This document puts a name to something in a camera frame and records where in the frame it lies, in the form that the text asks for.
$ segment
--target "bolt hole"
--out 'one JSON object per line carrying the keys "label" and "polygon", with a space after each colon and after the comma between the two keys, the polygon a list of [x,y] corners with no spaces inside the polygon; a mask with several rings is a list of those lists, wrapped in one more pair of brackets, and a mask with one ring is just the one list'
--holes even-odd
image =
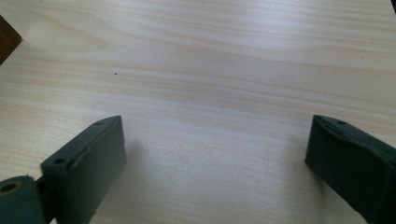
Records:
{"label": "bolt hole", "polygon": [[60,158],[60,159],[58,159],[58,160],[55,161],[55,164],[60,165],[60,164],[63,164],[63,163],[65,163],[65,162],[66,162],[65,159]]}
{"label": "bolt hole", "polygon": [[3,187],[0,189],[0,192],[6,193],[6,192],[9,192],[9,191],[15,189],[16,187],[17,187],[17,184],[15,184],[15,183],[10,183],[10,184],[7,184],[7,185],[3,186]]}

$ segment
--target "wooden table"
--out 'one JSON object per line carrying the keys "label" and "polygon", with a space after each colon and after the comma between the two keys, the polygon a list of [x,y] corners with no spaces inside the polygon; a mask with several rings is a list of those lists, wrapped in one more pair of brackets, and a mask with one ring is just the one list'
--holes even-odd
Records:
{"label": "wooden table", "polygon": [[0,178],[122,115],[91,223],[365,223],[304,164],[314,114],[396,146],[389,0],[2,0]]}

